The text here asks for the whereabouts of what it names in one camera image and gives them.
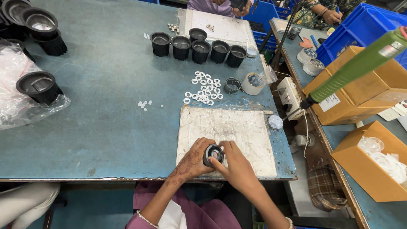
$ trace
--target worker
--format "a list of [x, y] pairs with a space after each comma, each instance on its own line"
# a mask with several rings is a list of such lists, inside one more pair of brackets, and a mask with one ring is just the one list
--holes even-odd
[[0, 192], [0, 228], [30, 226], [48, 210], [59, 188], [58, 182], [33, 182]]
[[253, 2], [254, 0], [247, 0], [241, 12], [237, 8], [232, 8], [229, 0], [189, 0], [186, 8], [234, 18], [249, 14]]
[[[223, 147], [228, 168], [213, 157], [209, 160], [214, 168], [203, 164], [204, 152], [212, 144], [216, 144], [214, 140], [197, 139], [163, 183], [139, 183], [133, 196], [136, 212], [125, 228], [252, 229], [252, 203], [261, 213], [267, 228], [293, 229], [291, 220], [285, 218], [273, 203], [234, 141], [219, 144]], [[219, 199], [198, 206], [179, 189], [184, 182], [215, 169], [230, 184], [220, 190]]]
[[296, 13], [293, 23], [309, 28], [328, 31], [334, 23], [346, 17], [366, 0], [304, 0], [302, 8]]

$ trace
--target hand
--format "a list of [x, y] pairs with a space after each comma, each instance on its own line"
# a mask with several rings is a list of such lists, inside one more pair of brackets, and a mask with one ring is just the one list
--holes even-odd
[[215, 3], [216, 5], [222, 5], [226, 0], [210, 0], [211, 2]]
[[242, 154], [234, 141], [222, 141], [219, 146], [223, 146], [223, 153], [228, 161], [226, 169], [218, 160], [209, 157], [213, 167], [218, 170], [228, 180], [228, 182], [244, 196], [251, 193], [251, 190], [258, 185], [261, 186], [254, 174], [252, 165]]
[[207, 138], [197, 139], [174, 171], [168, 176], [167, 180], [171, 181], [174, 185], [182, 184], [197, 176], [215, 171], [214, 168], [205, 166], [202, 161], [206, 148], [212, 144], [216, 144], [215, 140]]
[[340, 22], [341, 18], [342, 18], [341, 12], [337, 13], [336, 11], [329, 10], [329, 9], [326, 10], [326, 12], [323, 14], [324, 14], [323, 17], [327, 24], [334, 24], [335, 22]]
[[238, 8], [232, 8], [232, 13], [236, 16], [236, 17], [244, 17], [247, 14], [249, 14], [249, 10], [252, 6], [252, 2], [250, 0], [247, 0], [246, 6], [243, 7], [243, 11], [240, 12], [240, 10]]

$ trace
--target label on box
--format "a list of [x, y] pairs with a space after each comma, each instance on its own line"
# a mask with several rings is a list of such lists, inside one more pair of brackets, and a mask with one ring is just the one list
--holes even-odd
[[404, 49], [405, 46], [400, 44], [399, 42], [395, 41], [391, 45], [386, 45], [386, 47], [382, 48], [379, 53], [384, 57], [392, 57], [398, 51]]
[[320, 105], [322, 111], [325, 112], [340, 102], [341, 101], [339, 100], [339, 98], [335, 95], [335, 93], [333, 93], [328, 98], [326, 98], [324, 101], [320, 102], [319, 105]]

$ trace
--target power strip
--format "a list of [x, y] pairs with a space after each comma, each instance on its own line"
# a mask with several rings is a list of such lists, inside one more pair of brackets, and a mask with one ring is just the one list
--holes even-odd
[[299, 120], [302, 118], [304, 116], [303, 111], [297, 110], [300, 108], [301, 99], [293, 79], [291, 77], [284, 78], [277, 86], [277, 91], [288, 120]]

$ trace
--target workbench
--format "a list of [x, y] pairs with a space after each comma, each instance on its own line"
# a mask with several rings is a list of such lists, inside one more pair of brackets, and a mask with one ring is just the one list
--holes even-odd
[[[270, 25], [279, 45], [283, 33], [276, 31], [271, 20]], [[294, 40], [285, 39], [281, 51], [291, 76], [299, 89], [300, 96], [304, 99], [305, 94], [302, 93], [302, 89], [314, 77], [306, 74], [302, 69], [302, 65], [297, 60], [296, 56], [302, 49], [299, 45], [300, 42], [301, 39], [298, 36]], [[321, 134], [321, 140], [324, 142], [324, 147], [328, 154], [338, 146], [350, 131], [356, 129], [355, 124], [322, 126], [312, 108], [307, 109], [307, 111], [316, 130]], [[380, 116], [374, 115], [364, 120], [363, 123], [368, 124], [375, 120], [378, 120], [402, 142], [407, 144], [407, 132], [397, 120], [388, 122]], [[407, 201], [375, 202], [332, 157], [329, 158], [360, 228], [384, 229], [406, 227], [407, 217], [405, 213], [407, 212]]]
[[[137, 181], [166, 178], [175, 168], [177, 135], [184, 93], [195, 71], [221, 80], [260, 73], [260, 55], [239, 68], [190, 57], [153, 54], [152, 34], [177, 23], [177, 9], [137, 0], [32, 0], [51, 12], [68, 47], [47, 56], [32, 40], [27, 50], [50, 72], [71, 105], [39, 122], [0, 131], [2, 181]], [[259, 103], [277, 113], [268, 87], [257, 96], [223, 94], [223, 102]], [[152, 100], [147, 111], [139, 101]], [[284, 131], [271, 131], [277, 176], [295, 180], [294, 162]]]

